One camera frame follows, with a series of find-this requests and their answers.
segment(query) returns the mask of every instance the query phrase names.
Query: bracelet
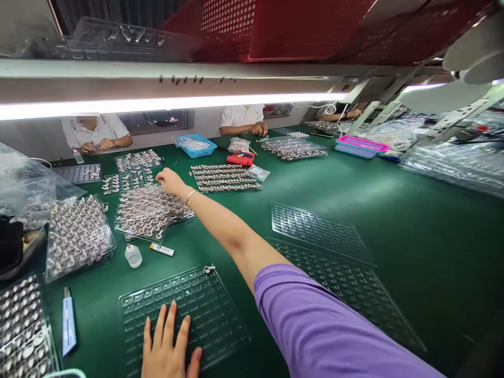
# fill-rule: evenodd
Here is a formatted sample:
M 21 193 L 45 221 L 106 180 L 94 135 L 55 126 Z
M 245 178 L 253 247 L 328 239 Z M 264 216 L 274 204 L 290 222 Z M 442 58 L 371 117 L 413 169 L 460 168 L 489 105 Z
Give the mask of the bracelet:
M 187 206 L 187 202 L 189 202 L 189 198 L 193 195 L 193 193 L 196 193 L 197 190 L 193 190 L 192 192 L 190 192 L 187 196 L 187 199 L 185 200 L 185 205 Z

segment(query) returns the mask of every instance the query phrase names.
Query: hand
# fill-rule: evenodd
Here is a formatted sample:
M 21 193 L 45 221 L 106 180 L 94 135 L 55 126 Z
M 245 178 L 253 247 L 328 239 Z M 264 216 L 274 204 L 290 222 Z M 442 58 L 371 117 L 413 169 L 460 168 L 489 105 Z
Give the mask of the hand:
M 151 320 L 147 318 L 143 330 L 143 363 L 142 378 L 197 378 L 200 373 L 202 349 L 196 348 L 191 356 L 191 362 L 185 372 L 185 351 L 191 318 L 186 316 L 182 321 L 177 342 L 173 347 L 173 333 L 175 328 L 175 301 L 170 305 L 166 324 L 166 305 L 161 306 L 154 331 L 154 342 L 151 341 Z
M 264 136 L 264 137 L 265 137 L 265 136 L 266 136 L 266 134 L 268 133 L 268 125 L 266 125 L 266 124 L 265 124 L 264 122 L 262 122 L 262 121 L 259 121 L 259 122 L 257 122 L 256 124 L 260 124 L 260 125 L 261 125 L 261 127 L 262 127 L 262 129 L 263 129 L 263 130 L 262 130 L 262 133 L 261 133 L 260 135 L 262 135 L 262 136 Z
M 84 153 L 89 153 L 91 151 L 96 151 L 95 143 L 93 141 L 91 142 L 86 142 L 82 145 L 81 147 L 82 152 Z
M 347 118 L 358 117 L 362 114 L 362 110 L 355 109 L 347 113 Z
M 163 190 L 168 194 L 174 194 L 185 201 L 187 195 L 193 190 L 190 186 L 184 184 L 179 175 L 169 168 L 163 169 L 156 176 Z
M 100 142 L 100 149 L 102 151 L 106 151 L 106 150 L 111 149 L 111 148 L 113 148 L 115 146 L 116 146 L 115 141 L 107 139 L 107 138 L 102 139 L 101 142 Z

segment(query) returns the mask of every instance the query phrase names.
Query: worker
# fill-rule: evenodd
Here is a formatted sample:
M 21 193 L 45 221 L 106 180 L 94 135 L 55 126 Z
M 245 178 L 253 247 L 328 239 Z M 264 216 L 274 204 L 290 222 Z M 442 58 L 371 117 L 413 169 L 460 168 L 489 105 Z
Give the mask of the worker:
M 226 107 L 220 117 L 220 134 L 236 135 L 249 131 L 265 136 L 268 126 L 264 123 L 263 104 Z
M 130 132 L 116 114 L 66 117 L 61 125 L 68 146 L 80 153 L 96 153 L 133 144 Z
M 354 109 L 351 111 L 346 111 L 345 108 L 349 108 L 349 104 L 340 103 L 340 102 L 330 102 L 330 103 L 315 103 L 310 109 L 307 110 L 304 115 L 301 123 L 306 123 L 310 121 L 327 121 L 327 122 L 335 122 L 347 119 L 358 117 L 362 114 L 362 110 Z
M 165 168 L 156 180 L 186 202 L 229 253 L 292 377 L 442 377 L 292 265 L 231 211 L 185 185 L 175 172 Z M 173 346 L 176 307 L 175 302 L 161 307 L 153 342 L 151 321 L 145 322 L 143 378 L 198 376 L 205 353 L 201 348 L 194 350 L 185 372 L 189 316 Z

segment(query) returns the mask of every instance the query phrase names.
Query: white fan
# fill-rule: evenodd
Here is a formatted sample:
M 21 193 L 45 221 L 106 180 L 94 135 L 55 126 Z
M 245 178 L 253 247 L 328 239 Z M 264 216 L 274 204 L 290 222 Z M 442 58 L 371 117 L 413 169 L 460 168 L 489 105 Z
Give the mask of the white fan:
M 448 49 L 443 68 L 458 80 L 405 93 L 400 101 L 419 113 L 457 110 L 483 97 L 504 77 L 504 11 L 483 19 Z

